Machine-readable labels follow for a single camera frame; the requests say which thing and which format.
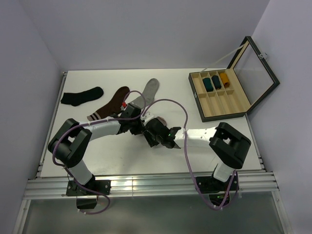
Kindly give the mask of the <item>beige sock with red stripes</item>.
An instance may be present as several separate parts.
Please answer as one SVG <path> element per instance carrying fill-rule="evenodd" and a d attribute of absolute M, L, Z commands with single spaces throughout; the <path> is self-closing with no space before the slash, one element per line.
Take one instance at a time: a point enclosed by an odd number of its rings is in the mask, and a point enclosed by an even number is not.
<path fill-rule="evenodd" d="M 162 118 L 162 117 L 157 117 L 157 119 L 158 119 L 164 126 L 167 125 L 167 122 L 166 122 L 166 120 L 165 120 L 164 118 Z"/>

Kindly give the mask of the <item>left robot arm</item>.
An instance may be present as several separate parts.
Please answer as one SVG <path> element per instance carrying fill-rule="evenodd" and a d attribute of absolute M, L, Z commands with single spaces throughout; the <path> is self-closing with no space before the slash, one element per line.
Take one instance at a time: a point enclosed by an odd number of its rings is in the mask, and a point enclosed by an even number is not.
<path fill-rule="evenodd" d="M 70 118 L 66 120 L 48 144 L 53 160 L 61 163 L 78 182 L 78 190 L 84 195 L 94 191 L 94 175 L 87 168 L 83 156 L 90 141 L 105 136 L 114 136 L 129 131 L 139 124 L 141 109 L 128 104 L 120 115 L 79 123 Z"/>

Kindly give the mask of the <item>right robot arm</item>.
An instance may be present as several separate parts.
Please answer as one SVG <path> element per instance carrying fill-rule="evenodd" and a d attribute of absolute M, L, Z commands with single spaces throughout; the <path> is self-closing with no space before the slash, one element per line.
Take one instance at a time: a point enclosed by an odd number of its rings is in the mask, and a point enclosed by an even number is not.
<path fill-rule="evenodd" d="M 207 148 L 219 162 L 214 169 L 211 185 L 222 190 L 234 170 L 241 169 L 251 146 L 245 135 L 226 122 L 206 129 L 168 128 L 158 118 L 141 119 L 143 134 L 151 147 L 161 144 L 168 149 L 187 147 Z"/>

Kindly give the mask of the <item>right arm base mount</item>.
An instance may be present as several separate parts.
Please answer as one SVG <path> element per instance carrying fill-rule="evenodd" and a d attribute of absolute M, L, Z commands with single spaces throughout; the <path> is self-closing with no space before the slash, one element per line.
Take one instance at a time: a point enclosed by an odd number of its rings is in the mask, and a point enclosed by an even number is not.
<path fill-rule="evenodd" d="M 212 210 L 221 210 L 229 206 L 231 202 L 230 192 L 235 191 L 233 197 L 235 198 L 239 190 L 237 172 L 233 173 L 226 182 L 221 182 L 213 176 L 197 176 L 195 180 L 196 191 L 204 203 Z"/>

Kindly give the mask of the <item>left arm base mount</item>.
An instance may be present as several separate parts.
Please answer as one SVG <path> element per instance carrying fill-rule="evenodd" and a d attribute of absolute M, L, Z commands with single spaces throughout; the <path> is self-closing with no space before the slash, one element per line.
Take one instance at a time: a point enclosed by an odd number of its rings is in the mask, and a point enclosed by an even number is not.
<path fill-rule="evenodd" d="M 88 215 L 99 214 L 108 209 L 110 206 L 111 181 L 110 180 L 94 180 L 90 185 L 80 185 L 74 180 L 70 180 L 67 184 L 65 195 L 67 197 L 76 197 L 77 209 Z M 107 199 L 107 205 L 103 210 L 92 212 L 91 210 L 98 204 L 99 197 Z"/>

